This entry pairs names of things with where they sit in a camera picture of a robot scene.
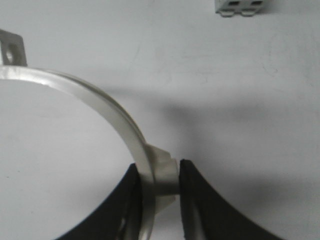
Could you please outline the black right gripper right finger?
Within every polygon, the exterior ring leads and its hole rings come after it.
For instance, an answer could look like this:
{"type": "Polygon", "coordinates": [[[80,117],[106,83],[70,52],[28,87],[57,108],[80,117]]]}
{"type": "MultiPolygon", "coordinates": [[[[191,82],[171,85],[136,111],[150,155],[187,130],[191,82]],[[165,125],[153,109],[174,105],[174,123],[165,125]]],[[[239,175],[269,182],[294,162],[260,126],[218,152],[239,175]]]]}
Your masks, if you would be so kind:
{"type": "Polygon", "coordinates": [[[180,210],[186,240],[279,240],[229,204],[192,161],[180,161],[180,210]]]}

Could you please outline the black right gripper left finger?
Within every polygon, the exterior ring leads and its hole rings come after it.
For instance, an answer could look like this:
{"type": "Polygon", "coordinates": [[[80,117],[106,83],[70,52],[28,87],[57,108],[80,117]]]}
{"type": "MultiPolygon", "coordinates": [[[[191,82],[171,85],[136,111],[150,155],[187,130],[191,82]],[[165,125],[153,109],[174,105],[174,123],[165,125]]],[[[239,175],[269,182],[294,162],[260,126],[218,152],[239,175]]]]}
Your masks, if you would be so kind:
{"type": "Polygon", "coordinates": [[[137,240],[142,222],[142,187],[131,164],[110,195],[60,240],[137,240]]]}

